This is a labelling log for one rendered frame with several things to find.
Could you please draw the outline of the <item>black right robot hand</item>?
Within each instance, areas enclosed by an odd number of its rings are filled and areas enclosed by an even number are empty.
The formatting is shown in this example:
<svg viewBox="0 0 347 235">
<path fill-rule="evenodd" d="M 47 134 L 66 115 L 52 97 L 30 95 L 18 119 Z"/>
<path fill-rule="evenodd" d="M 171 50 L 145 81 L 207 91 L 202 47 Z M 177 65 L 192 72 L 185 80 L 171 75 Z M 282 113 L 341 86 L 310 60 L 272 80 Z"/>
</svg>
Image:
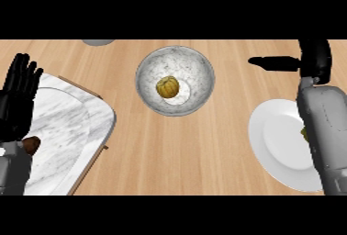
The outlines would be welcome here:
<svg viewBox="0 0 347 235">
<path fill-rule="evenodd" d="M 301 58 L 289 56 L 253 57 L 248 62 L 266 71 L 300 72 L 312 77 L 315 84 L 331 81 L 332 53 L 326 39 L 298 39 Z"/>
</svg>

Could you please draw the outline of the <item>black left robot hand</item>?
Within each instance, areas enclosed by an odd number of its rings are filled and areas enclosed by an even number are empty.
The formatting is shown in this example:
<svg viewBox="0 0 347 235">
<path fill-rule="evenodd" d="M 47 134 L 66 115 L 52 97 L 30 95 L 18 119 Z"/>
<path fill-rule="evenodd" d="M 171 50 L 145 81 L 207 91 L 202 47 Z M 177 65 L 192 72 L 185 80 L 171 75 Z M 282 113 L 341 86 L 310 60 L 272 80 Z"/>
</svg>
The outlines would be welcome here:
<svg viewBox="0 0 347 235">
<path fill-rule="evenodd" d="M 0 89 L 0 142 L 21 140 L 30 131 L 41 74 L 28 54 L 18 53 Z"/>
</svg>

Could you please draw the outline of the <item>white marble plate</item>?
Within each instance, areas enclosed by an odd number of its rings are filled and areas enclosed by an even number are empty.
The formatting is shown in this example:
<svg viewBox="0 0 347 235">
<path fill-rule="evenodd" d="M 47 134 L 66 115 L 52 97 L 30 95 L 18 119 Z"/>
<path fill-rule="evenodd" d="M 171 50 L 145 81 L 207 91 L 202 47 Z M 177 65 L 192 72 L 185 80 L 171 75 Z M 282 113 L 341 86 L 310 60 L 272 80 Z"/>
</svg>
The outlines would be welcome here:
<svg viewBox="0 0 347 235">
<path fill-rule="evenodd" d="M 52 195 L 80 156 L 90 135 L 90 114 L 81 101 L 56 88 L 40 88 L 28 136 L 41 139 L 33 157 L 25 195 Z"/>
</svg>

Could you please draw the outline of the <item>grey marble bowl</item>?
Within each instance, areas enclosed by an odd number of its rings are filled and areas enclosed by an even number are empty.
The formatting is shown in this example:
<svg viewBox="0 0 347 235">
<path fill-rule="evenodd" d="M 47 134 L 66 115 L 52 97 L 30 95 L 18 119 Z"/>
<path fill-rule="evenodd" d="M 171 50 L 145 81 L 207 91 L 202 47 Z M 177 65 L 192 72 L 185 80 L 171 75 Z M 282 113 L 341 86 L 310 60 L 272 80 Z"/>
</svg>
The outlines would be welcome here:
<svg viewBox="0 0 347 235">
<path fill-rule="evenodd" d="M 179 92 L 164 98 L 157 92 L 157 83 L 173 76 Z M 167 46 L 143 58 L 136 72 L 136 89 L 148 107 L 161 115 L 182 117 L 205 104 L 214 88 L 214 70 L 204 54 L 185 46 Z"/>
</svg>

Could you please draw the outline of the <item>yellow squash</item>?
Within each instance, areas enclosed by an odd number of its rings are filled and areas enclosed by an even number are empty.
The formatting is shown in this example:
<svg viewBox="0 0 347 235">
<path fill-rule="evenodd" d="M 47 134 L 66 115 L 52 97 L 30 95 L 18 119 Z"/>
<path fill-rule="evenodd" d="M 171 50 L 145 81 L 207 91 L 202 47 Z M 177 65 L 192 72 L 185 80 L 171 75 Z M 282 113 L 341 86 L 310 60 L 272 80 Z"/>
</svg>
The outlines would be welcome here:
<svg viewBox="0 0 347 235">
<path fill-rule="evenodd" d="M 173 76 L 165 76 L 157 82 L 157 92 L 162 98 L 173 98 L 179 93 L 179 82 Z"/>
</svg>

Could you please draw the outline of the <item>brown round food item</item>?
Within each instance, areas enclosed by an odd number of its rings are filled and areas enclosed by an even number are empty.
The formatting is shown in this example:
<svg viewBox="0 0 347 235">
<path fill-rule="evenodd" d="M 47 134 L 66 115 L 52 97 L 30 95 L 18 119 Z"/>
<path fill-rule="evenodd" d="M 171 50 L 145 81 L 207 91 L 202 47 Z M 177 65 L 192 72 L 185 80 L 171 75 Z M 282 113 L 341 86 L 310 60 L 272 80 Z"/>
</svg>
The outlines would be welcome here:
<svg viewBox="0 0 347 235">
<path fill-rule="evenodd" d="M 37 136 L 33 136 L 30 138 L 25 138 L 22 140 L 22 144 L 25 147 L 25 152 L 30 156 L 33 156 L 38 150 L 38 147 L 41 145 L 41 140 Z"/>
</svg>

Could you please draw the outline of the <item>marble board with wooden edge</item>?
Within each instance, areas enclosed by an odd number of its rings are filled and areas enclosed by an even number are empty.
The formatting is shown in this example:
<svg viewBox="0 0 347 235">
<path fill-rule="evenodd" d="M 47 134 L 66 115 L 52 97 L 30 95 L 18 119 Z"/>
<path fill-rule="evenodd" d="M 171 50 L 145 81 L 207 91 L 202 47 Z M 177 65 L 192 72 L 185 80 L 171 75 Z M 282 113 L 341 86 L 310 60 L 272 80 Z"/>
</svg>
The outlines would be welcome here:
<svg viewBox="0 0 347 235">
<path fill-rule="evenodd" d="M 117 115 L 114 109 L 103 101 L 102 97 L 97 96 L 97 94 L 95 94 L 92 91 L 89 91 L 87 88 L 78 86 L 66 79 L 46 73 L 41 76 L 40 80 L 40 88 L 44 87 L 56 88 L 58 90 L 72 95 L 84 104 L 84 107 L 87 108 L 90 114 L 90 135 L 80 156 L 74 163 L 74 167 L 68 172 L 65 178 L 62 179 L 62 183 L 58 185 L 53 194 L 35 195 L 66 196 L 74 193 L 74 190 L 80 185 L 92 164 L 99 156 L 99 153 L 106 147 L 106 141 L 117 122 Z"/>
</svg>

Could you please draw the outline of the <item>grey round object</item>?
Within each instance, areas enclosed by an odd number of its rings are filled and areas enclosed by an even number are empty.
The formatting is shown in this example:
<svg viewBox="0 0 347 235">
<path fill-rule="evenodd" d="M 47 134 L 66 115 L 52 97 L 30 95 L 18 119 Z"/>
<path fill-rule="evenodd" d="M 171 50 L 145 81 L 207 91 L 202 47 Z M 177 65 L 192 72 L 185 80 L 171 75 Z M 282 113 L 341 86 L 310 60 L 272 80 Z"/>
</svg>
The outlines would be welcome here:
<svg viewBox="0 0 347 235">
<path fill-rule="evenodd" d="M 115 39 L 83 39 L 83 42 L 93 47 L 99 47 L 108 45 L 114 40 Z"/>
</svg>

